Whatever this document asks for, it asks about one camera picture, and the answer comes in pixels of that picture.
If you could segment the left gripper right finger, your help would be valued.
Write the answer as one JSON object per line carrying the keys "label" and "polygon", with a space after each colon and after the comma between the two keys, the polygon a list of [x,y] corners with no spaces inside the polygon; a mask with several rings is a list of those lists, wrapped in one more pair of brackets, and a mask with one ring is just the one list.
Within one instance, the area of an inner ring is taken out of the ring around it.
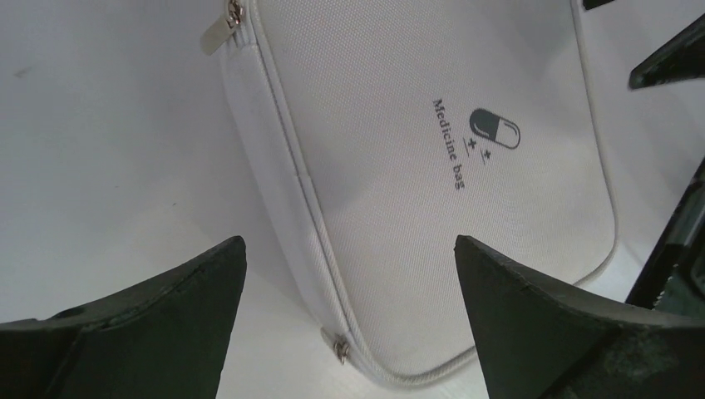
{"label": "left gripper right finger", "polygon": [[590,293],[470,236],[455,257],[490,397],[703,397],[703,320]]}

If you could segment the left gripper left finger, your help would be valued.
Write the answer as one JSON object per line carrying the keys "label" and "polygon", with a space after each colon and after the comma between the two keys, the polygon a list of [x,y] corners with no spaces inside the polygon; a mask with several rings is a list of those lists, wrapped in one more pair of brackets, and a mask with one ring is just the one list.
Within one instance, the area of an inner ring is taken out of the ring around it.
{"label": "left gripper left finger", "polygon": [[2,397],[215,397],[246,270],[234,236],[107,297],[3,323]]}

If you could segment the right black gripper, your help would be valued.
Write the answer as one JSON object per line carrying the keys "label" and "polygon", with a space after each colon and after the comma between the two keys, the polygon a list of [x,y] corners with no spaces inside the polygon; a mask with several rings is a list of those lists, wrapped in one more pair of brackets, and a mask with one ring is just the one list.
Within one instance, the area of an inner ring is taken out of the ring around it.
{"label": "right black gripper", "polygon": [[704,318],[704,164],[690,180],[626,303]]}

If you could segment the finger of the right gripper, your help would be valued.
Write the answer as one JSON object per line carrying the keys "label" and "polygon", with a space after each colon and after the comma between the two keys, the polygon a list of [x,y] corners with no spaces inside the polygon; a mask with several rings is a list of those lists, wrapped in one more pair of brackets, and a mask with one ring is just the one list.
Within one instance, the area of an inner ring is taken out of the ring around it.
{"label": "finger of the right gripper", "polygon": [[629,74],[629,89],[703,78],[704,15],[639,63]]}

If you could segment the grey box lid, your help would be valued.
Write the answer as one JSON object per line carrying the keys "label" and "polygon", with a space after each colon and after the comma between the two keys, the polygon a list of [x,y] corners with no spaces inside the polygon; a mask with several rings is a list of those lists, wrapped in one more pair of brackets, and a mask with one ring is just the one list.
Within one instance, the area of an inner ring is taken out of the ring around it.
{"label": "grey box lid", "polygon": [[569,283],[614,246],[568,1],[258,1],[259,45],[375,361],[472,346],[469,235]]}

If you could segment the grey plastic medicine box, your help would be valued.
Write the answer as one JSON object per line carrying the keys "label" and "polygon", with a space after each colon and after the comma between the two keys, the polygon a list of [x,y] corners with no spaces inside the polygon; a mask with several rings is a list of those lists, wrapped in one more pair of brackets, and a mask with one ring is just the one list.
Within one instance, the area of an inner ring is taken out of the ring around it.
{"label": "grey plastic medicine box", "polygon": [[294,281],[338,361],[380,385],[428,387],[477,359],[470,346],[428,371],[404,374],[370,353],[357,325],[334,257],[326,244],[313,183],[291,148],[270,71],[254,31],[254,1],[223,1],[221,13],[200,37],[201,51],[217,54],[235,126]]}

